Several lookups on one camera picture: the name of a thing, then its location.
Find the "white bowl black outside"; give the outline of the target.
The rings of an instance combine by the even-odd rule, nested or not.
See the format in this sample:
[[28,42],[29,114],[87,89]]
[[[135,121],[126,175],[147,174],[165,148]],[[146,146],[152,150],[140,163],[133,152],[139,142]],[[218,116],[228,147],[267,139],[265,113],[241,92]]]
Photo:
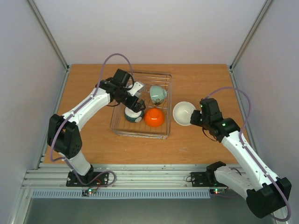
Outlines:
[[124,110],[124,117],[128,122],[138,123],[143,119],[144,111],[133,112],[128,107],[126,107]]

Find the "teal ceramic bowl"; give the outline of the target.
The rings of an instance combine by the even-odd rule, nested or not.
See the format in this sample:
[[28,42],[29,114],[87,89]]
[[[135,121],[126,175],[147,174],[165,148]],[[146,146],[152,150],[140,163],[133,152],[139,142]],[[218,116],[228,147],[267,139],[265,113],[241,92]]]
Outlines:
[[166,89],[158,85],[152,85],[149,90],[150,98],[154,105],[160,105],[167,98]]

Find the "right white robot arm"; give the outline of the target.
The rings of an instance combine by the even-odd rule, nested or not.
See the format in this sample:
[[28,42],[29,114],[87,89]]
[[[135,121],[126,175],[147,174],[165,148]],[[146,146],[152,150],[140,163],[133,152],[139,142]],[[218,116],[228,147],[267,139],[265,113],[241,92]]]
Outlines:
[[207,130],[235,157],[247,177],[234,173],[225,163],[218,161],[206,168],[207,182],[212,186],[223,184],[245,199],[250,211],[258,218],[272,215],[286,207],[287,216],[278,218],[285,222],[290,218],[288,202],[292,184],[280,178],[260,159],[246,141],[240,127],[232,118],[223,118],[214,98],[200,101],[200,110],[194,110],[191,124]]

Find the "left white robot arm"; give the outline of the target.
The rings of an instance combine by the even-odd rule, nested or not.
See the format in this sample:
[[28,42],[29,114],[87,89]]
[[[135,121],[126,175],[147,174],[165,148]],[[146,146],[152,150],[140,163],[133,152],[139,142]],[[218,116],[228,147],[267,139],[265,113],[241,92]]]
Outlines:
[[68,164],[83,186],[92,184],[96,177],[93,166],[81,150],[82,128],[100,109],[113,101],[136,113],[144,111],[146,106],[140,99],[144,87],[130,73],[118,69],[113,77],[99,81],[92,92],[73,109],[63,115],[51,116],[47,136],[50,151],[60,154],[60,159]]

